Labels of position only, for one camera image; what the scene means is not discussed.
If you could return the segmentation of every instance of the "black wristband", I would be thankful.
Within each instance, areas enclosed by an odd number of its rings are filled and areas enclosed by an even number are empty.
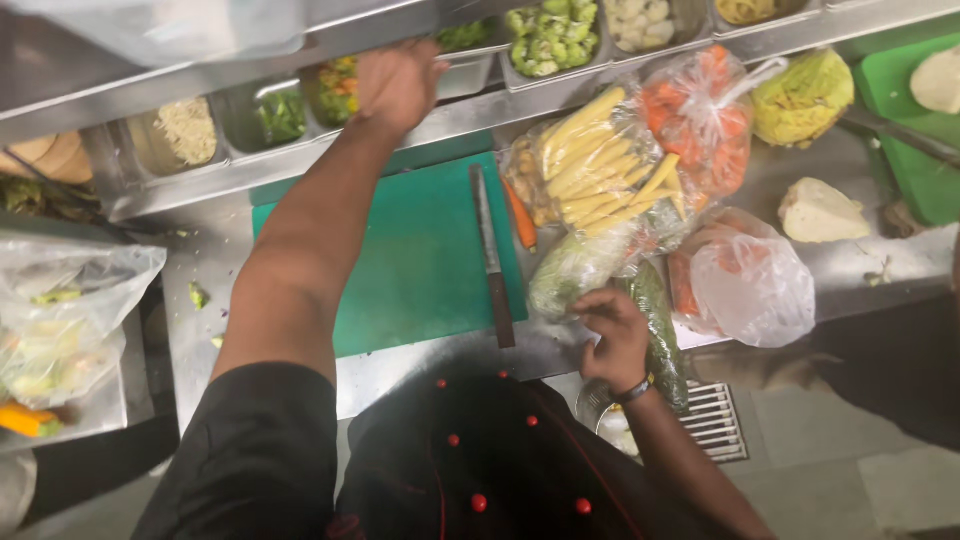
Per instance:
[[[626,405],[627,403],[639,398],[643,394],[647,393],[647,390],[650,389],[654,383],[654,374],[648,374],[646,379],[643,380],[637,386],[634,386],[630,390],[620,394],[619,396],[613,396],[613,401],[619,405]]]

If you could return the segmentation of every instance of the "wooden knife handle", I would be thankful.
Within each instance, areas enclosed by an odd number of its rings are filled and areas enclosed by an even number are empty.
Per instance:
[[[496,327],[496,343],[500,346],[500,349],[515,347],[514,318],[510,314],[507,284],[503,280],[503,274],[499,272],[488,274],[487,285],[490,286],[490,297],[493,300],[493,325]]]

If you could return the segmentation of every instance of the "chef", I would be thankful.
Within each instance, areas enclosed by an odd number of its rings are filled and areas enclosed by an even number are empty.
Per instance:
[[[211,383],[133,537],[774,538],[651,385],[646,320],[611,289],[570,307],[602,336],[581,373],[611,385],[646,467],[542,382],[451,365],[352,422],[334,503],[334,318],[380,172],[434,107],[437,53],[411,40],[361,55],[360,110],[266,222]]]

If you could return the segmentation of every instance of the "green cutting board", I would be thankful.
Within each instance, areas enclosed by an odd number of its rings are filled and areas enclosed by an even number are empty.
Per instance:
[[[472,163],[483,167],[487,182],[510,312],[515,321],[526,320],[496,161],[493,153],[480,154],[380,180],[363,249],[337,311],[338,358],[493,326],[467,172]],[[275,206],[253,209],[254,238]]]
[[[924,109],[913,99],[910,77],[933,53],[960,44],[960,34],[872,54],[853,71],[868,109],[944,142],[960,146],[960,116]],[[960,170],[887,135],[879,137],[914,217],[946,225],[960,215]]]

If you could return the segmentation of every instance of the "black sleeve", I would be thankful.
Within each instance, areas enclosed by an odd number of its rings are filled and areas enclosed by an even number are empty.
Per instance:
[[[333,516],[336,393],[264,362],[206,389],[133,538],[302,538]]]

